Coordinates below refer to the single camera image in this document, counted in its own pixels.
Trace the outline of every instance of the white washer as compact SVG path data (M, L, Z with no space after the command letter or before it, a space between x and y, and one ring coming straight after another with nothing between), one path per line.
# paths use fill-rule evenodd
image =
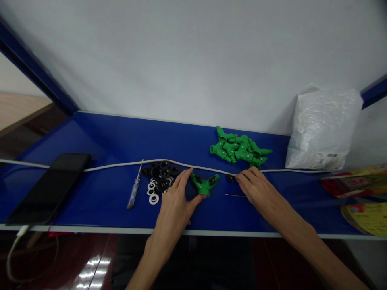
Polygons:
M151 205L155 205L156 203L158 203L159 200L160 200L160 197L156 193L152 193L149 196L149 203Z

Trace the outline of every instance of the blue tabletop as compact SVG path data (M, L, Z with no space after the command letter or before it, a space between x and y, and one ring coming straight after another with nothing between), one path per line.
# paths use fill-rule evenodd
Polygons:
M260 148L273 150L262 169L282 169L289 136L228 130L227 133L248 135ZM78 112L17 158L26 162L50 165L62 153L89 153L89 167L166 158L186 164L239 173L248 163L235 164L210 154L210 146L218 140L214 127L173 122L107 116ZM85 172L58 214L56 225L122 228L154 228L161 202L149 204L142 178L135 207L127 210L131 188L139 165ZM0 223L15 209L44 169L9 165L0 172ZM204 179L213 172L195 170ZM320 185L321 174L294 172L265 173L270 182L297 212L311 223L319 234L361 235L342 217L339 206L345 200L331 197ZM189 181L187 198L197 190ZM227 182L221 174L191 218L192 230L232 232L275 232L240 194L237 184Z

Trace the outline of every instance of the blue frame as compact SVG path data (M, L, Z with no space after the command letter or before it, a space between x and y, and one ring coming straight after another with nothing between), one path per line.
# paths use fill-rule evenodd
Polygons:
M46 73L43 66L0 19L0 51L39 89L44 92L65 114L71 116L79 110L58 83Z
M362 110L380 101L385 96L387 96L387 78L362 93L364 101Z

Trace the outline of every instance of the white plastic bag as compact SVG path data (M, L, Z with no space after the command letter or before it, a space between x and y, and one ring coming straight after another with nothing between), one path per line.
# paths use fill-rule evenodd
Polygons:
M285 167L342 169L362 104L354 89L298 95Z

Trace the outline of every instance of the smartphone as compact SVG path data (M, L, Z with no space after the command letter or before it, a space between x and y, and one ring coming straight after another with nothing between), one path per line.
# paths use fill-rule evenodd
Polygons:
M80 178L89 154L62 154L8 217L6 225L47 224Z

